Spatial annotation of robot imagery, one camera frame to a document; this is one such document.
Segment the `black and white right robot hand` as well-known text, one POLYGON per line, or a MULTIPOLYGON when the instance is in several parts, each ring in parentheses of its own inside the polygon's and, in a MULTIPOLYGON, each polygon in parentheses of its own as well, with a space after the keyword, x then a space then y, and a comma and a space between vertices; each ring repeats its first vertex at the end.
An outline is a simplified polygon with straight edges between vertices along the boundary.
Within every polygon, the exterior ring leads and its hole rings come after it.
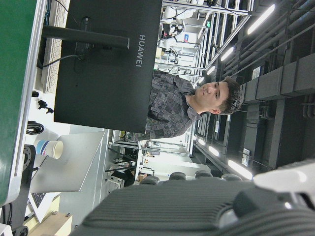
POLYGON ((241 180, 199 173, 112 192, 75 236, 312 236, 315 161, 241 180))

